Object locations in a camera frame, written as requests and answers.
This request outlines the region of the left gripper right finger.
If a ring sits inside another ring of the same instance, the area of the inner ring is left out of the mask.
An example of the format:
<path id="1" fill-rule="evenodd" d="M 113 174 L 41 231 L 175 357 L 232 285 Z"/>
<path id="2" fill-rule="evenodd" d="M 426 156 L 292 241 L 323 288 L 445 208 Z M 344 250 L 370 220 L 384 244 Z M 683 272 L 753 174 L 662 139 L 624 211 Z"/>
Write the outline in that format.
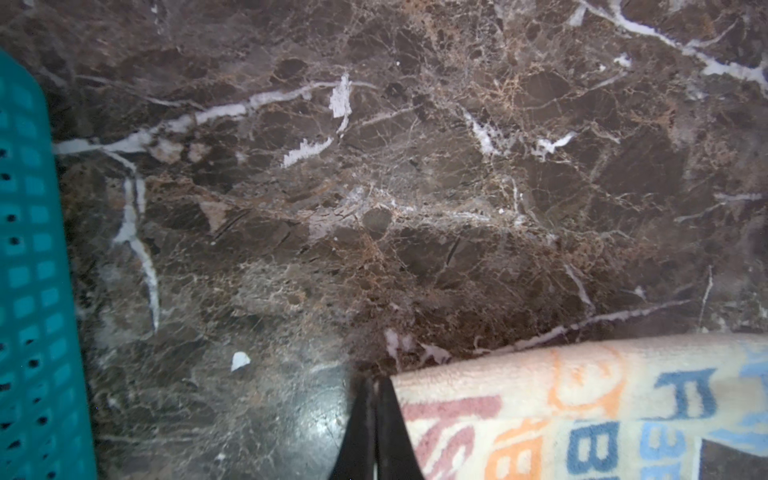
<path id="1" fill-rule="evenodd" d="M 424 480 L 393 383 L 375 381 L 375 472 L 379 480 Z"/>

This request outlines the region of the teal plastic basket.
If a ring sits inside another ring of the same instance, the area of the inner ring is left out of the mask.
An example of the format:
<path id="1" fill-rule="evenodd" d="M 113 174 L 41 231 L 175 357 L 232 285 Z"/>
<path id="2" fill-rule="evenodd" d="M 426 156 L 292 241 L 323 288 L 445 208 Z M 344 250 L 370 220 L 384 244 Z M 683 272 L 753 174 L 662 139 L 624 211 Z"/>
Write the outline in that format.
<path id="1" fill-rule="evenodd" d="M 1 476 L 94 479 L 47 103 L 1 55 Z"/>

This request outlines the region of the cream rabbit print towel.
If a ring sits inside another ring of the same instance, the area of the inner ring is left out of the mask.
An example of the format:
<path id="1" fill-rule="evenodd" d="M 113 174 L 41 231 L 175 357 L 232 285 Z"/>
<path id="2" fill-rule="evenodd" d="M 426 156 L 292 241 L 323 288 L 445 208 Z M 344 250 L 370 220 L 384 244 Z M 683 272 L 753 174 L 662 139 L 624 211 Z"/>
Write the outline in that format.
<path id="1" fill-rule="evenodd" d="M 704 441 L 767 453 L 767 339 L 557 346 L 393 378 L 428 479 L 695 479 Z"/>

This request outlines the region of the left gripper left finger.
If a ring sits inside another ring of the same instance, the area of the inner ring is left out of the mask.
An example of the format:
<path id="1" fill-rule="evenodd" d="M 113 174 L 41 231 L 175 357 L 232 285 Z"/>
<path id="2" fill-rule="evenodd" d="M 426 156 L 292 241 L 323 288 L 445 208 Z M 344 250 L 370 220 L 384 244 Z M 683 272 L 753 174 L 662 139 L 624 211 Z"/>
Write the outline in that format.
<path id="1" fill-rule="evenodd" d="M 374 381 L 364 380 L 353 403 L 330 480 L 372 480 L 375 466 Z"/>

